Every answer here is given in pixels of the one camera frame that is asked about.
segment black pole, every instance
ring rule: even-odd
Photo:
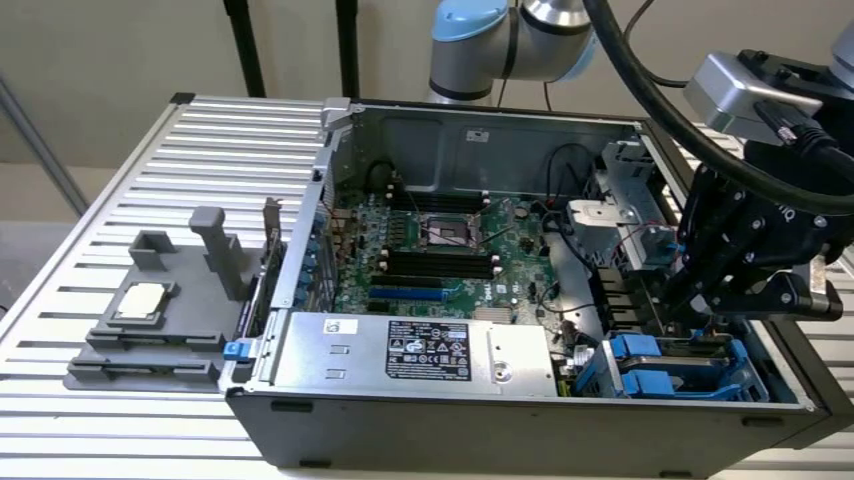
[[[342,95],[359,98],[359,0],[335,0],[338,18],[338,59],[342,66]]]
[[[226,13],[231,20],[231,30],[235,34],[235,45],[240,57],[243,69],[243,81],[250,97],[267,97],[264,90],[264,76],[262,64],[258,61],[258,48],[255,47],[255,34],[252,33],[252,19],[250,18],[250,5],[247,0],[223,0]]]

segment warning label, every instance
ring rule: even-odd
[[[386,374],[411,380],[471,381],[469,325],[389,322]]]

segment motherboard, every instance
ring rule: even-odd
[[[557,334],[559,314],[541,295],[555,277],[538,200],[390,191],[346,195],[338,207],[335,312],[543,325]]]

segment slotted metal table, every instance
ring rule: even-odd
[[[200,244],[187,220],[195,206],[215,205],[226,209],[226,229],[242,244],[260,247],[262,205],[274,196],[284,199],[287,240],[322,147],[322,107],[198,96],[167,108],[0,322],[0,477],[433,477],[279,471],[262,460],[220,395],[71,391],[62,383],[131,265],[127,247],[140,229],[167,231],[179,245]],[[741,154],[736,139],[709,135]],[[854,277],[840,267],[829,277],[854,306]],[[854,310],[836,323],[802,328],[854,397]],[[854,430],[805,450],[764,451],[713,478],[852,479]]]

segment sticker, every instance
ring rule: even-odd
[[[359,319],[327,318],[323,322],[323,333],[338,335],[355,335],[359,331]]]
[[[467,130],[466,141],[487,143],[490,141],[490,132],[485,132],[483,130]]]
[[[391,378],[471,381],[467,324],[390,321],[387,345]]]

